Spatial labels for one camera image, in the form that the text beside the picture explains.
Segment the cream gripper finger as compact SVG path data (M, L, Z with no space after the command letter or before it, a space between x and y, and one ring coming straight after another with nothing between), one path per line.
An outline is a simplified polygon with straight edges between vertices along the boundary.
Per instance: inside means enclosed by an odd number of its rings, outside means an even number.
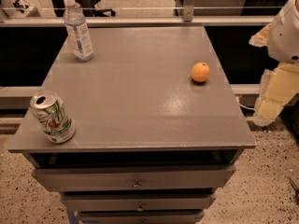
M254 106L253 123L268 126L299 92L299 64L280 63L273 71L265 69L260 93Z
M253 35L250 40L249 44L254 47L266 47L268 45L268 36L271 24L265 25L263 29L261 29L258 33Z

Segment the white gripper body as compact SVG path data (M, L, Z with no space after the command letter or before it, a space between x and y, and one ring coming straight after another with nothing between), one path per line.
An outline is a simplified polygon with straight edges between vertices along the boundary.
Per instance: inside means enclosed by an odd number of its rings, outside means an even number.
M289 0L272 20L267 50L279 62L299 63L298 0Z

